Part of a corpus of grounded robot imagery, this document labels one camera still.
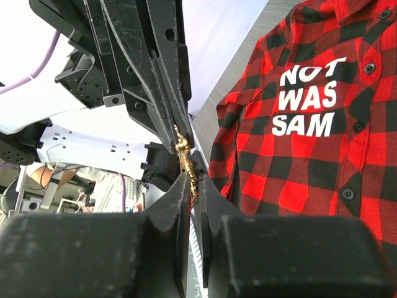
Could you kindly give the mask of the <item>red black plaid shirt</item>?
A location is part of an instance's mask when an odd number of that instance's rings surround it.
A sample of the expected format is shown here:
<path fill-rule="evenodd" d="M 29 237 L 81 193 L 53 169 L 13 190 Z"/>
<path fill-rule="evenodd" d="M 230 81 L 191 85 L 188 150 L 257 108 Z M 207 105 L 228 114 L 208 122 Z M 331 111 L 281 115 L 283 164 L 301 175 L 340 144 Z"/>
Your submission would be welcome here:
<path fill-rule="evenodd" d="M 249 215 L 352 215 L 396 248 L 396 2 L 305 1 L 217 106 L 209 173 Z"/>

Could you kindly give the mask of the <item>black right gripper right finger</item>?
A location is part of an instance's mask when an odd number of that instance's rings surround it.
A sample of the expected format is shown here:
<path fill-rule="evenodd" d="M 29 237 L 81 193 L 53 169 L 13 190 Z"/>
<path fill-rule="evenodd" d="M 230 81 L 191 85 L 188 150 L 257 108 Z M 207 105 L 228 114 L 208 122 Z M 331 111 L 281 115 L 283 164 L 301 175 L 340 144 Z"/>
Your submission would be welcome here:
<path fill-rule="evenodd" d="M 198 182 L 209 297 L 391 297 L 390 265 L 352 217 L 243 214 L 207 175 Z"/>

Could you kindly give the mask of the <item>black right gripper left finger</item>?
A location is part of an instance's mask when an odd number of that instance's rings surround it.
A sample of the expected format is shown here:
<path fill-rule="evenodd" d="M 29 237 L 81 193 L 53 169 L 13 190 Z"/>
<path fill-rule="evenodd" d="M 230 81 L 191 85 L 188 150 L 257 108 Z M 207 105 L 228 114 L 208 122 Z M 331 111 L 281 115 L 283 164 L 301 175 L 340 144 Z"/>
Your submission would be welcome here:
<path fill-rule="evenodd" d="M 40 214 L 1 228 L 2 297 L 185 297 L 190 178 L 140 213 Z"/>

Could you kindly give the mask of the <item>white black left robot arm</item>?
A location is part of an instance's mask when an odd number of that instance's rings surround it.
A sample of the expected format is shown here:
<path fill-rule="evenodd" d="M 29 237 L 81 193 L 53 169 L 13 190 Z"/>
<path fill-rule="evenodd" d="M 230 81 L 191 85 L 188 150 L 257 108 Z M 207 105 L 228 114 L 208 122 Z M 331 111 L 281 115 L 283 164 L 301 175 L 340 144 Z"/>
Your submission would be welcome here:
<path fill-rule="evenodd" d="M 129 118 L 159 138 L 144 144 L 130 132 L 118 142 L 51 121 L 43 87 L 33 98 L 1 104 L 15 120 L 1 122 L 1 158 L 82 165 L 126 174 L 167 191 L 182 178 L 197 190 L 190 151 L 194 137 L 187 103 L 189 59 L 180 1 L 30 1 L 31 10 L 73 47 L 55 82 L 85 109 L 124 107 Z"/>

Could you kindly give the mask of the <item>gold maple leaf brooch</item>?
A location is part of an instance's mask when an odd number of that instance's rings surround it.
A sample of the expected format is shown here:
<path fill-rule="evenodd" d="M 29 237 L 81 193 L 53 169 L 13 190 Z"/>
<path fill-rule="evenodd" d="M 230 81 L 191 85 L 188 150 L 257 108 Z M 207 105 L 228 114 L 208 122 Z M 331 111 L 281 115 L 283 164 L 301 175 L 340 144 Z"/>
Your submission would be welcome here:
<path fill-rule="evenodd" d="M 194 171 L 194 163 L 191 159 L 191 147 L 187 139 L 181 134 L 177 125 L 174 125 L 174 130 L 177 134 L 177 143 L 175 145 L 177 154 L 179 156 L 179 164 L 182 172 L 185 172 L 190 177 L 190 191 L 193 196 L 198 194 L 198 178 Z"/>

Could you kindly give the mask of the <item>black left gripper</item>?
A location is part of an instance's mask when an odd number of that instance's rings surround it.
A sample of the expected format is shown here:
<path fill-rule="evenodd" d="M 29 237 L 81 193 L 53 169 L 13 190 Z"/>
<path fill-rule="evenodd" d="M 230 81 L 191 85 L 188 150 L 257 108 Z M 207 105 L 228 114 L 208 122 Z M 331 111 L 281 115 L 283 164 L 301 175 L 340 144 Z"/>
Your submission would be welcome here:
<path fill-rule="evenodd" d="M 160 59 L 149 47 L 140 19 L 142 6 L 136 1 L 29 4 L 73 47 L 56 83 L 89 109 L 124 105 L 125 91 L 130 118 L 155 134 L 169 153 L 176 153 L 174 125 L 190 147 L 195 146 L 188 113 L 192 90 L 182 1 L 147 2 Z M 115 42 L 115 59 L 110 39 Z"/>

